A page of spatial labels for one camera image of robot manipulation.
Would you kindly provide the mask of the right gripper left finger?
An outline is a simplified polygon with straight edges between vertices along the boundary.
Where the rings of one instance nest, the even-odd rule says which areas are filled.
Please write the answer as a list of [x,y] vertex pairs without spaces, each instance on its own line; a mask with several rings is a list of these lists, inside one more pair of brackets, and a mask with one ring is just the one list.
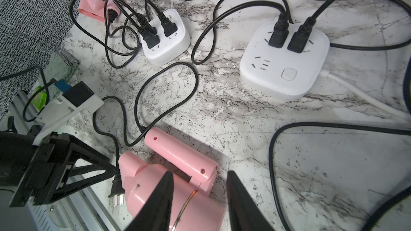
[[174,192],[173,174],[167,171],[126,231],[168,231]]

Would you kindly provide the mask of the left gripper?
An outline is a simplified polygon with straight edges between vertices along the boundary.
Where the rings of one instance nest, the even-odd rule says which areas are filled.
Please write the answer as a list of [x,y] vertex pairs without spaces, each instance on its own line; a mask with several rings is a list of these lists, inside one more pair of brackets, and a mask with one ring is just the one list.
[[[82,159],[89,165],[75,167]],[[105,171],[80,181],[67,183],[69,175]],[[32,197],[33,205],[55,203],[76,192],[108,180],[117,175],[110,159],[67,133],[53,133],[46,142],[38,146],[31,162],[23,174],[10,207],[23,207]]]

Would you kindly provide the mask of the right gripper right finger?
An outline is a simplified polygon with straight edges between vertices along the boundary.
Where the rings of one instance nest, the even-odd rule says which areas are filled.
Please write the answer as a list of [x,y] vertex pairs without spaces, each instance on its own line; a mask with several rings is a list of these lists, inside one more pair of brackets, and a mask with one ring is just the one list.
[[235,171],[228,172],[226,186],[232,231],[274,231]]

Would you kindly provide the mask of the pink dryer front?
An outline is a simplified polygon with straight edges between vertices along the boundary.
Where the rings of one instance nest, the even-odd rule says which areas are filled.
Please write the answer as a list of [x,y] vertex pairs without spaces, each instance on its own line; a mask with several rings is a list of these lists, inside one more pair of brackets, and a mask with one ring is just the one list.
[[166,132],[152,128],[145,144],[190,177],[189,181],[161,164],[148,164],[132,152],[119,158],[128,212],[136,231],[218,231],[224,207],[209,194],[218,163]]

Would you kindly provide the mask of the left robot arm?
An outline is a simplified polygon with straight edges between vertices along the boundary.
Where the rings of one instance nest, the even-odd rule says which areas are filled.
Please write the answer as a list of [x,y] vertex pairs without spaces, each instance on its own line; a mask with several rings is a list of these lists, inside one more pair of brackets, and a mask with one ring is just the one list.
[[73,135],[1,133],[1,186],[16,187],[10,207],[55,203],[119,174],[110,159]]

